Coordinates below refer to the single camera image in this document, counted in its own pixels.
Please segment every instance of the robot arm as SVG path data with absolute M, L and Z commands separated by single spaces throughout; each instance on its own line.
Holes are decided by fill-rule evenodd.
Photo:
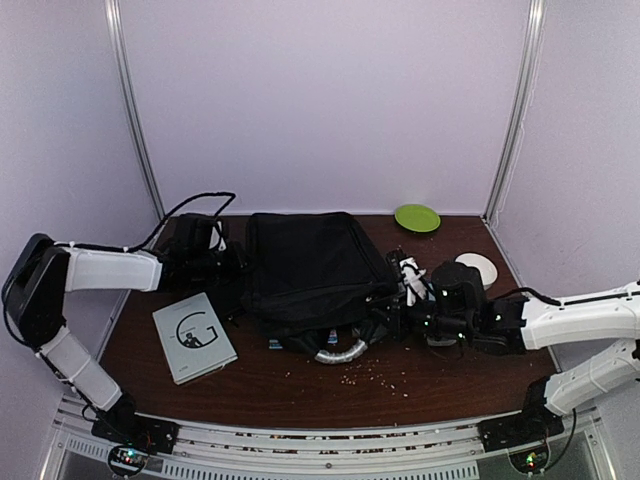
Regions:
M 426 334 L 466 339 L 486 353 L 522 354 L 567 342 L 620 339 L 581 365 L 531 384 L 520 414 L 481 422 L 487 451 L 561 433 L 562 415 L 640 375 L 638 283 L 560 299 L 526 289 L 531 298 L 488 301 L 476 269 L 448 262 L 434 270 L 432 285 L 435 305 L 418 317 L 425 320 Z M 415 321 L 416 313 L 410 315 Z
M 171 289 L 197 279 L 239 270 L 235 244 L 224 241 L 221 224 L 198 215 L 179 217 L 169 246 L 157 255 L 126 248 L 55 243 L 34 235 L 2 288 L 5 321 L 54 373 L 94 409 L 93 433 L 154 452 L 171 452 L 172 422 L 135 415 L 135 402 L 105 372 L 66 326 L 64 295 L 85 289 Z
M 524 306 L 522 337 L 527 350 L 567 342 L 619 338 L 577 367 L 553 375 L 545 407 L 556 415 L 640 376 L 640 286 L 561 298 L 559 305 L 530 299 Z

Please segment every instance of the book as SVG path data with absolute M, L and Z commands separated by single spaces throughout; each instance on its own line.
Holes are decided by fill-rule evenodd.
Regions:
M 153 312 L 153 319 L 177 385 L 238 358 L 204 293 Z

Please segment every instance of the lavender wall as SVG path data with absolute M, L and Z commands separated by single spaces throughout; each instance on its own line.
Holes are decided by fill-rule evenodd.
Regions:
M 126 244 L 154 223 L 128 133 L 104 2 L 0 9 L 0 281 L 32 233 Z M 118 294 L 75 294 L 65 314 L 95 352 Z M 61 397 L 0 334 L 2 478 L 36 478 Z
M 553 295 L 640 272 L 640 3 L 550 2 L 534 100 L 497 232 L 525 284 Z M 558 347 L 568 368 L 606 345 Z M 600 411 L 625 478 L 638 478 L 640 390 Z
M 170 207 L 480 213 L 518 76 L 527 0 L 134 0 L 122 18 Z

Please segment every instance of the aluminum frame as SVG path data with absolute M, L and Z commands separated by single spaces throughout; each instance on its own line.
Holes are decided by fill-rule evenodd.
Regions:
M 122 20 L 120 17 L 120 1 L 105 0 L 105 7 L 107 13 L 107 25 L 118 66 L 120 86 L 122 88 L 122 95 L 124 97 L 124 103 L 127 110 L 127 120 L 129 123 L 129 130 L 131 132 L 131 138 L 133 139 L 136 156 L 142 171 L 144 183 L 147 187 L 147 192 L 151 197 L 151 202 L 153 203 L 156 216 L 158 217 L 158 220 L 160 220 L 164 217 L 165 209 L 162 204 L 162 198 L 160 197 L 158 182 L 156 181 L 151 161 L 149 159 L 149 151 L 147 150 L 147 144 L 144 140 L 140 114 L 138 112 L 138 106 L 133 93 L 133 83 L 131 81 L 131 72 L 129 70 L 129 61 L 127 59 L 127 50 L 125 47 Z
M 58 479 L 66 452 L 106 459 L 112 444 L 91 436 L 91 423 L 82 418 L 82 407 L 79 398 L 63 397 L 40 480 Z M 154 456 L 147 472 L 158 478 L 201 480 L 411 480 L 412 476 L 416 480 L 447 478 L 449 472 L 450 480 L 473 480 L 479 478 L 477 461 L 505 454 L 484 452 L 476 425 L 485 418 L 491 417 L 341 430 L 262 429 L 178 420 L 173 454 Z M 569 434 L 571 421 L 565 418 L 565 432 L 556 438 Z M 598 478 L 616 480 L 605 448 L 606 432 L 595 408 L 578 415 L 576 432 L 589 439 Z
M 498 164 L 498 171 L 484 213 L 484 218 L 489 224 L 493 224 L 496 218 L 506 186 L 506 180 L 518 153 L 520 141 L 522 140 L 522 122 L 532 93 L 533 80 L 538 65 L 545 12 L 546 0 L 531 0 L 529 6 L 529 23 L 527 25 L 524 50 L 522 52 L 516 96 L 513 102 L 507 136 L 500 156 L 500 163 Z

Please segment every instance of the brown tabletop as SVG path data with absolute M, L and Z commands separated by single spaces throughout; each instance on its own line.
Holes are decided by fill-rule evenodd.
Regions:
M 383 254 L 400 245 L 432 271 L 460 253 L 477 252 L 498 268 L 489 298 L 516 287 L 479 218 L 444 217 L 431 234 L 407 232 L 388 216 L 358 220 Z M 243 239 L 246 218 L 228 221 L 231 237 Z M 238 360 L 177 386 L 151 314 L 182 297 L 132 292 L 102 359 L 143 413 L 253 427 L 421 424 L 518 410 L 529 383 L 555 373 L 546 349 L 493 357 L 465 348 L 460 358 L 457 346 L 434 353 L 415 338 L 383 339 L 351 364 L 321 365 L 301 354 L 269 350 L 268 340 L 245 315 L 239 327 L 225 324 Z

